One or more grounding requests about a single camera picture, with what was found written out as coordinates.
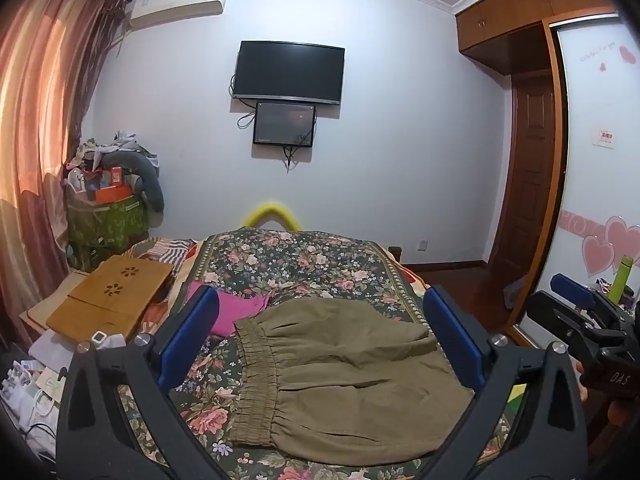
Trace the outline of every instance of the pink cloth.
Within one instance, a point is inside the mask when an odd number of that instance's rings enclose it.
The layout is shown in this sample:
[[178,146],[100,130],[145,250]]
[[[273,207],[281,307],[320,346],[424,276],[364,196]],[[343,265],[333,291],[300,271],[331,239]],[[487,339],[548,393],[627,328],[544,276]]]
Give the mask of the pink cloth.
[[[198,287],[205,285],[204,283],[192,282],[187,290],[187,301],[198,290]],[[233,294],[228,294],[222,290],[216,290],[218,293],[218,299],[220,300],[220,312],[218,318],[211,328],[210,334],[220,337],[229,337],[236,331],[234,321],[236,319],[242,319],[243,317],[253,316],[258,312],[267,308],[267,302],[269,301],[269,295],[266,296],[254,296],[246,300],[245,298],[239,298]]]

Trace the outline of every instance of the tv screen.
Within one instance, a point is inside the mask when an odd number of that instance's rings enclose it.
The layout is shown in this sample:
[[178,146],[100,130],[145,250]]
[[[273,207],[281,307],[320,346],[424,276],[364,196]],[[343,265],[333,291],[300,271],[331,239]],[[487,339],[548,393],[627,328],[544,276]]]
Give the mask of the tv screen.
[[254,144],[309,148],[314,142],[316,107],[293,103],[258,103]]
[[344,49],[279,41],[243,41],[233,96],[340,104]]

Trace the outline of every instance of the wooden floor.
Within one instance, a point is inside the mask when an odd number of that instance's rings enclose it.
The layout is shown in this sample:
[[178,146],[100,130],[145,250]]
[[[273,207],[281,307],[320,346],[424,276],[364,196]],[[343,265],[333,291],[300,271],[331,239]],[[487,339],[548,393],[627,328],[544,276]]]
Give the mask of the wooden floor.
[[444,286],[460,308],[475,316],[491,334],[501,332],[509,319],[502,287],[487,269],[433,270],[418,275],[429,285]]

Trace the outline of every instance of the blue clamp pad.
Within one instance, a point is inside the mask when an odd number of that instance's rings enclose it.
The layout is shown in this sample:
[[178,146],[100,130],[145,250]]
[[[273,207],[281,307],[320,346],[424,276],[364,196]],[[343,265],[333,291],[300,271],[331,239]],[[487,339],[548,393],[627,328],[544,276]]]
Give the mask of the blue clamp pad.
[[218,318],[218,294],[213,287],[207,289],[162,352],[158,386],[165,395],[182,384]]
[[591,310],[596,305],[593,292],[564,274],[556,274],[551,278],[551,290],[578,308]]
[[[464,314],[450,298],[447,299],[452,303],[454,309],[459,312],[452,312],[452,309],[439,291],[433,287],[429,288],[422,302],[424,315],[433,333],[438,338],[460,383],[464,387],[478,392],[486,383],[482,353],[458,318],[460,315],[469,317],[469,314]],[[481,330],[486,334],[486,338],[483,341],[486,343],[488,334],[484,329]]]

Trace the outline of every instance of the baseboard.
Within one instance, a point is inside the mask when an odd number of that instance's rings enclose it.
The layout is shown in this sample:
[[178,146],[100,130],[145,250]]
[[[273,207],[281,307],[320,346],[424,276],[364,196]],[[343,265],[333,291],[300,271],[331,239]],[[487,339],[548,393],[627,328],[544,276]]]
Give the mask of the baseboard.
[[402,264],[411,272],[434,272],[436,270],[457,270],[486,267],[484,260],[469,260],[466,262],[440,262],[437,264]]

